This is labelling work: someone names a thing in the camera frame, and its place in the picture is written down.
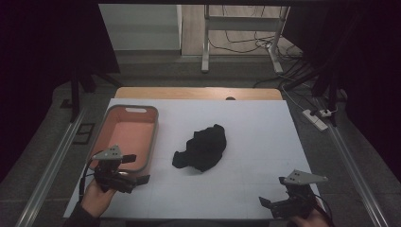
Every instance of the black towel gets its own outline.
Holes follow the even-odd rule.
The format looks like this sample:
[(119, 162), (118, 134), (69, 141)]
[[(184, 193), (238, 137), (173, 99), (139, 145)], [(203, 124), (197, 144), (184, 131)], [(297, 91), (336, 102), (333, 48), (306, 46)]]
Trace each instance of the black towel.
[(224, 128), (220, 125), (195, 131), (194, 138), (186, 142), (186, 151), (174, 153), (173, 165), (177, 168), (192, 166), (204, 172), (218, 163), (226, 145)]

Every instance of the white tabletop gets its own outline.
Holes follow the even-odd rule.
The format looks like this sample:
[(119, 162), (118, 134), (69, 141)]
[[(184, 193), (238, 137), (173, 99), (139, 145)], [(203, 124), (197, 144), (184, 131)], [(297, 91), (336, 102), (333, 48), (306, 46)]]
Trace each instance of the white tabletop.
[[(115, 104), (147, 105), (159, 111), (159, 130), (150, 181), (131, 194), (117, 192), (104, 218), (272, 218), (259, 197), (288, 198), (278, 177), (293, 169), (310, 172), (288, 105), (283, 100), (162, 100), (114, 98)], [(174, 152), (185, 151), (194, 131), (219, 124), (227, 148), (206, 172), (172, 165)], [(312, 190), (319, 195), (315, 184)], [(78, 201), (78, 183), (64, 213)]]

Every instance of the gray floor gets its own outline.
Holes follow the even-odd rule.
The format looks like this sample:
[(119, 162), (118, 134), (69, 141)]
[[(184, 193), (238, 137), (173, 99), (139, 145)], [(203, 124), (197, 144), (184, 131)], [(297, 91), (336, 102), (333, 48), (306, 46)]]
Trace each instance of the gray floor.
[[(243, 87), (251, 88), (260, 79), (273, 79), (272, 66), (267, 57), (211, 59), (210, 72), (201, 73), (200, 57), (178, 55), (145, 55), (130, 52), (117, 53), (121, 75), (114, 75), (124, 86), (173, 86), (173, 87)], [(288, 69), (293, 62), (283, 61)], [(88, 108), (82, 123), (96, 123), (98, 129), (107, 104), (116, 88), (106, 81), (94, 77), (97, 89), (93, 94), (81, 91), (82, 106)], [(259, 84), (258, 88), (275, 88), (280, 79)], [(313, 101), (309, 89), (300, 86), (295, 89), (298, 96), (288, 92), (294, 101), (306, 109), (312, 106), (305, 101)], [(365, 209), (361, 196), (346, 171), (328, 131), (320, 132), (311, 125), (286, 94), (290, 112), (297, 127), (305, 155), (314, 173), (326, 175), (329, 183), (319, 184), (321, 195), (329, 202), (337, 226), (374, 226)], [(14, 226), (23, 212), (37, 182), (41, 178), (52, 153), (57, 149), (71, 116), (69, 109), (60, 105), (70, 98), (69, 84), (54, 91), (53, 105), (38, 128), (24, 154), (15, 164), (7, 178), (0, 184), (0, 226)], [(350, 122), (344, 112), (346, 103), (339, 103), (337, 112), (338, 129), (347, 147), (357, 161), (365, 180), (374, 192), (384, 211), (389, 226), (401, 226), (401, 184), (398, 182), (380, 156), (368, 141)], [(62, 214), (78, 181), (84, 166), (93, 136), (88, 145), (71, 145), (53, 182), (44, 204), (33, 226), (60, 226)], [(105, 220), (102, 226), (124, 226), (123, 221)], [(276, 221), (270, 226), (285, 226)]]

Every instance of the power strip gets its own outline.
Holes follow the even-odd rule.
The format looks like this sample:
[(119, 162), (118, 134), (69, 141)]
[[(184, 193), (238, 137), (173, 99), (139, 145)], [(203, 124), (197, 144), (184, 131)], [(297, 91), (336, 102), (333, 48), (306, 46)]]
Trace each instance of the power strip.
[(318, 130), (320, 131), (325, 131), (328, 129), (328, 127), (326, 126), (326, 124), (324, 124), (324, 122), (321, 121), (321, 119), (319, 119), (318, 116), (316, 115), (311, 115), (310, 114), (310, 110), (304, 110), (302, 112), (302, 114), (304, 114), (304, 116), (312, 123), (316, 126), (316, 128), (318, 128)]

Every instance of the plastic tray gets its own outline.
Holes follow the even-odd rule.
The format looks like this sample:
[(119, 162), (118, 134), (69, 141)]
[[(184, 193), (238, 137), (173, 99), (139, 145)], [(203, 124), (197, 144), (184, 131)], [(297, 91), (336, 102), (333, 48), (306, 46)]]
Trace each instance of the plastic tray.
[[(131, 174), (148, 174), (157, 133), (158, 116), (157, 109), (151, 106), (112, 106), (106, 112), (88, 160), (96, 153), (118, 145), (123, 155), (136, 155), (135, 162), (121, 164), (119, 169)], [(96, 165), (97, 161), (93, 161), (90, 168), (95, 169)]]

